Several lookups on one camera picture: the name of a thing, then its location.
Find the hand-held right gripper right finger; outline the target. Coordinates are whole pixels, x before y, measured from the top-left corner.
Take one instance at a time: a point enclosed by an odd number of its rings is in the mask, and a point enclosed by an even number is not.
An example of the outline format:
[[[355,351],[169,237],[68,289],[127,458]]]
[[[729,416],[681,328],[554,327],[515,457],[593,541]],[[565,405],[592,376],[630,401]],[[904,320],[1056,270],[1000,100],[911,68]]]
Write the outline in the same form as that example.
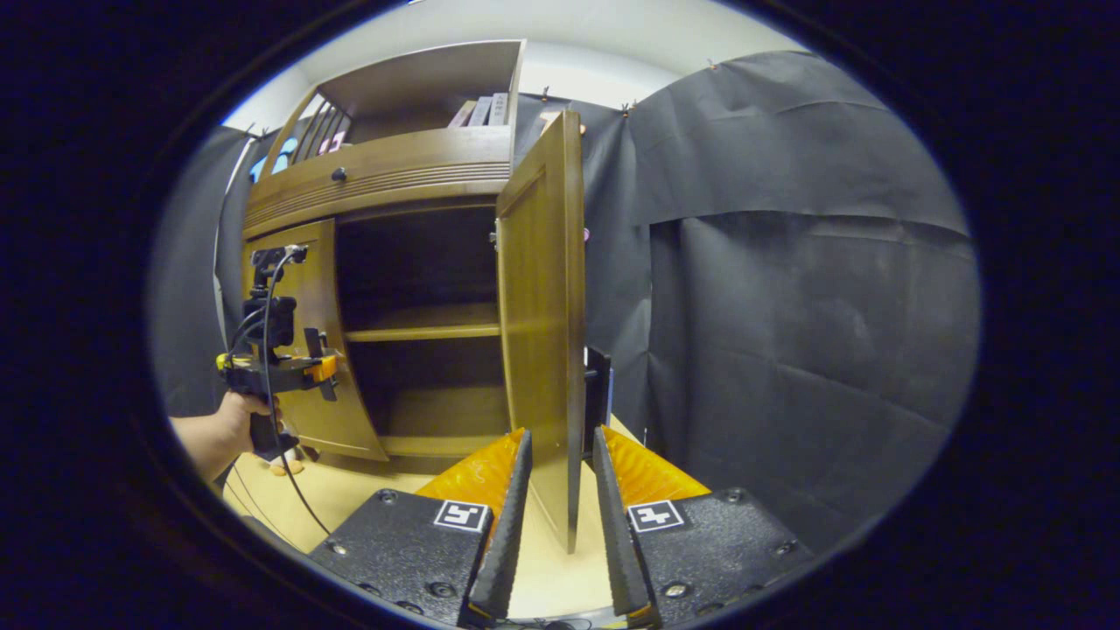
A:
[[[620,430],[592,430],[613,612],[679,629],[749,606],[815,560],[741,487],[711,490]]]

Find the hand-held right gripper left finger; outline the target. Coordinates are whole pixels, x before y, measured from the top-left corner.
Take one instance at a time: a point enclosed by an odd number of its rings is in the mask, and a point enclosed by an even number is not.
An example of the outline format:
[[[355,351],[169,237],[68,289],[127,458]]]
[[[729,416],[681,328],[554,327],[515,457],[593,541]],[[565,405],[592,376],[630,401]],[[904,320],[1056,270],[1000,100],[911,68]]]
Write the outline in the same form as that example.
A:
[[[496,626],[508,617],[532,467],[531,433],[512,430],[416,492],[380,489],[311,560],[441,626]]]

